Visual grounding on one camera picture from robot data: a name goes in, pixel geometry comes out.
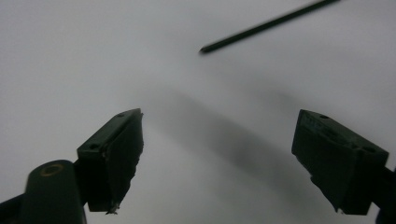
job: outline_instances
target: thin black rod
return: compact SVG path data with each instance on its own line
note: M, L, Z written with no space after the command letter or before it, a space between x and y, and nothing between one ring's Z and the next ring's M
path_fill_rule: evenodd
M303 16L304 14L307 14L309 12L312 12L312 11L316 10L316 9L319 9L321 7L325 7L325 6L327 6L327 5L331 4L331 3L335 3L335 2L338 2L338 1L340 1L340 0L324 0L324 1L317 2L317 3L315 3L315 4L311 5L311 6L298 9L297 11L291 12L288 15L279 17L279 18L274 19L272 21L268 21L268 22L263 23L261 25L258 25L256 27L253 27L251 29L243 31L243 32L241 32L239 34L232 35L232 36L227 37L225 39L222 39L222 40L220 40L218 42L215 42L213 44L207 45L207 46L201 48L200 52L201 53L209 53L209 52L214 51L216 49L223 48L223 47L225 47L227 45L230 45L230 44L232 44L234 42L237 42L239 40L245 39L245 38L247 38L249 36L252 36L252 35L255 35L255 34L259 33L259 32L268 30L268 29L273 28L273 27L275 27L275 26L277 26L277 25L279 25L279 24L281 24L283 22L290 21L290 20L295 19L295 18L297 18L299 16Z

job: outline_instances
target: mounting hole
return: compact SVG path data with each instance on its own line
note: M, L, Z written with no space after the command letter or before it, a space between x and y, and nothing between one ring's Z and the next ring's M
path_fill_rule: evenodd
M362 147L364 150L368 151L368 152L375 152L375 149L373 149L372 147Z
M62 171L64 167L61 164L52 164L49 166L44 167L40 171L41 176L51 176L51 175L56 175Z
M92 145L90 145L90 149L96 149L96 148L98 148L99 147L99 145L97 145L97 144L92 144Z

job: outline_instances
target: white surface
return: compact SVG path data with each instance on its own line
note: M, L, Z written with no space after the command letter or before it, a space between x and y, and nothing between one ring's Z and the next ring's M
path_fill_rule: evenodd
M117 216L89 223L374 223L336 214L291 155L300 109L396 166L396 3L348 0L219 50L203 45L311 3L1 1L0 201L77 159L140 107L145 149Z

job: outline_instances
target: gray background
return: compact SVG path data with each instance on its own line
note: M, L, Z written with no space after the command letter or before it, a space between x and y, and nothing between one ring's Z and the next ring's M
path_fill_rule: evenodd
M140 107L145 149L117 216L89 223L374 223L336 214L291 155L300 109L396 166L396 2L348 0L205 57L303 0L1 1L0 201Z

